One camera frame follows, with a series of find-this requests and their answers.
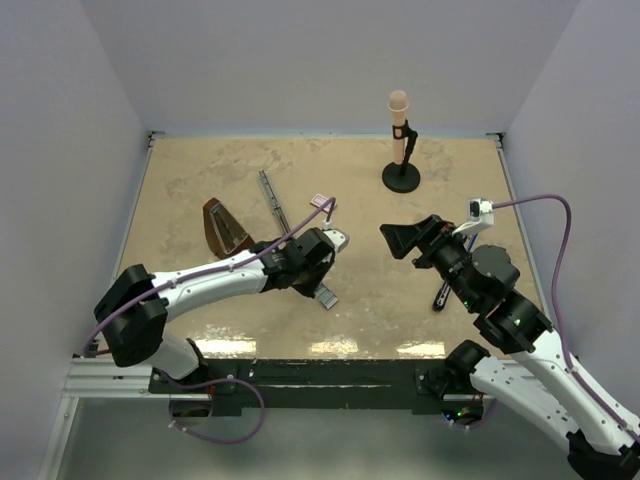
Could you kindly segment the blue stapler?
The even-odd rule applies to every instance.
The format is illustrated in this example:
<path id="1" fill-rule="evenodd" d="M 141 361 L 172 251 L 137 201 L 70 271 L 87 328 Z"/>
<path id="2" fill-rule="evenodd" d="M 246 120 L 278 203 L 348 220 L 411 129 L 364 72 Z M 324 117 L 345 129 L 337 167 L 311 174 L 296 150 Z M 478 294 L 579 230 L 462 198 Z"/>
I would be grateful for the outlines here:
<path id="1" fill-rule="evenodd" d="M 478 234 L 475 233 L 466 239 L 465 247 L 467 252 L 472 251 L 473 246 L 476 242 L 477 236 Z M 447 282 L 443 282 L 432 303 L 432 310 L 434 312 L 441 312 L 445 308 L 450 292 L 451 292 L 450 285 Z"/>

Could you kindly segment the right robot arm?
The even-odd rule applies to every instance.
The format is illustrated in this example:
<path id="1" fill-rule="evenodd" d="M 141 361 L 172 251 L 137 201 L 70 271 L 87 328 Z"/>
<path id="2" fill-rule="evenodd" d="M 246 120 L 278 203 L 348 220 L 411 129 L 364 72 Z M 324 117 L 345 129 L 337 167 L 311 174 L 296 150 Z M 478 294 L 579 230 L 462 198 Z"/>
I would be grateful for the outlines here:
<path id="1" fill-rule="evenodd" d="M 519 413 L 565 450 L 583 479 L 632 479 L 639 472 L 639 418 L 607 394 L 575 356 L 565 353 L 559 331 L 519 293 L 519 270 L 505 249 L 481 245 L 467 250 L 455 226 L 437 215 L 413 225 L 383 224 L 392 256 L 413 249 L 417 269 L 435 269 L 466 310 L 481 336 L 523 367 L 516 377 L 474 341 L 466 340 L 429 375 L 438 396 L 448 388 L 487 393 Z"/>

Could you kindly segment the red white staple box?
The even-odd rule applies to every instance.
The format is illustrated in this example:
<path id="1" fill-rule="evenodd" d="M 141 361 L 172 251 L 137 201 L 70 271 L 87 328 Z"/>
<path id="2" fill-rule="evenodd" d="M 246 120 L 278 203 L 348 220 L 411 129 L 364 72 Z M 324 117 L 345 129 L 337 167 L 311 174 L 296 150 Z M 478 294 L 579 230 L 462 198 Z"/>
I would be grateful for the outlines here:
<path id="1" fill-rule="evenodd" d="M 326 214 L 332 213 L 337 207 L 337 201 L 334 197 L 326 197 L 322 194 L 315 194 L 309 201 L 309 204 L 314 209 L 320 209 Z"/>

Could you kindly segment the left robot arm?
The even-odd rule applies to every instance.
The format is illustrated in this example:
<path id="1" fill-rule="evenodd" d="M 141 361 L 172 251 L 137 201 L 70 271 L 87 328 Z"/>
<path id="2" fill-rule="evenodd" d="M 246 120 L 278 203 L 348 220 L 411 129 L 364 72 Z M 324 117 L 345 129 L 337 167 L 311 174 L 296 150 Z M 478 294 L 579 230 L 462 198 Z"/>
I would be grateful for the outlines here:
<path id="1" fill-rule="evenodd" d="M 127 268 L 94 309 L 115 364 L 147 364 L 172 378 L 185 392 L 210 378 L 191 339 L 167 331 L 169 322 L 192 310 L 240 295 L 292 288 L 312 298 L 348 235 L 313 227 L 282 243 L 262 241 L 214 263 L 174 272 Z"/>

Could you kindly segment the grey stapler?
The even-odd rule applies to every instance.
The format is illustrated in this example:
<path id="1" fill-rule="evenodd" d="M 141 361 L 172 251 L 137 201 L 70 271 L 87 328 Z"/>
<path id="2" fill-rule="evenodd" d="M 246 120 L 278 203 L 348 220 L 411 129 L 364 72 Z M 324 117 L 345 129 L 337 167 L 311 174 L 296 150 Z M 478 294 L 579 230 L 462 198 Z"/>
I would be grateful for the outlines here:
<path id="1" fill-rule="evenodd" d="M 269 181 L 269 178 L 264 170 L 260 170 L 258 172 L 258 182 L 260 188 L 263 192 L 263 195 L 266 199 L 266 202 L 270 208 L 272 215 L 275 218 L 275 221 L 283 235 L 286 235 L 290 232 L 290 226 L 286 219 L 286 216 L 283 212 L 281 204 L 273 190 L 273 187 Z"/>

